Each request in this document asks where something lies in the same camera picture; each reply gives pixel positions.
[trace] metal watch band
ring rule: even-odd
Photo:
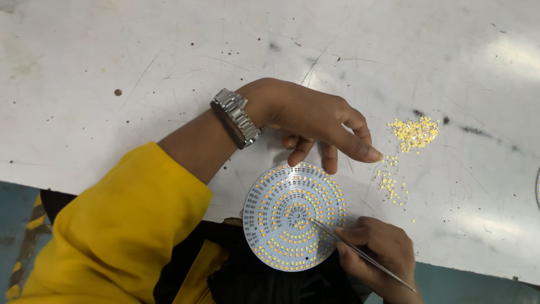
[[[240,94],[223,89],[214,97],[214,100],[221,106],[225,113],[231,118],[233,123],[238,127],[244,136],[244,146],[240,149],[248,147],[259,139],[264,131],[264,127],[257,129],[251,119],[244,112],[248,100]]]

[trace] blue floor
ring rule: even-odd
[[[0,286],[5,293],[38,190],[0,182]],[[50,239],[38,239],[36,252]],[[416,281],[426,304],[540,304],[540,292],[521,282],[416,263]],[[6,303],[0,295],[0,304]],[[382,304],[372,294],[366,304]]]
[[[540,292],[521,282],[416,263],[415,279],[426,304],[540,304]],[[376,294],[366,304],[382,304]]]

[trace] hand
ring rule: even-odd
[[[376,294],[391,304],[423,303],[422,295],[414,281],[413,242],[403,229],[371,217],[360,217],[350,228],[336,228],[335,232],[353,245],[367,245],[377,254],[378,262],[413,286],[414,293],[375,266],[366,263],[356,252],[342,242],[337,244],[341,267],[369,286]]]
[[[316,140],[322,141],[323,166],[330,174],[338,170],[338,149],[357,161],[382,160],[382,154],[371,146],[364,116],[339,96],[273,78],[259,79],[236,92],[249,100],[245,111],[257,127],[289,132],[283,145],[294,149],[290,166],[303,161]]]

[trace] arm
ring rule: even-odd
[[[357,161],[382,159],[382,154],[371,147],[364,116],[338,96],[272,78],[254,81],[236,92],[249,100],[245,112],[257,128],[265,125],[296,134],[283,141],[286,148],[295,149],[289,157],[291,166],[306,157],[315,140],[324,142],[323,164],[330,174],[337,171],[336,148]],[[210,110],[161,140],[159,145],[205,184],[237,149]]]
[[[288,146],[295,147],[291,165],[309,152],[312,144],[304,139],[325,141],[325,165],[333,168],[336,148],[359,161],[382,158],[370,146],[363,116],[340,97],[273,79],[237,92],[249,99],[245,111],[257,127],[298,135],[288,138]],[[299,111],[310,119],[298,119]],[[219,120],[207,111],[159,146],[148,143],[127,153],[58,214],[54,237],[37,256],[20,303],[153,303],[153,288],[172,248],[195,228],[210,203],[204,184],[235,151]]]

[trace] wrist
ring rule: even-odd
[[[257,128],[271,124],[275,120],[278,111],[277,92],[279,92],[279,80],[262,78],[251,82],[236,93],[248,99],[244,111]]]

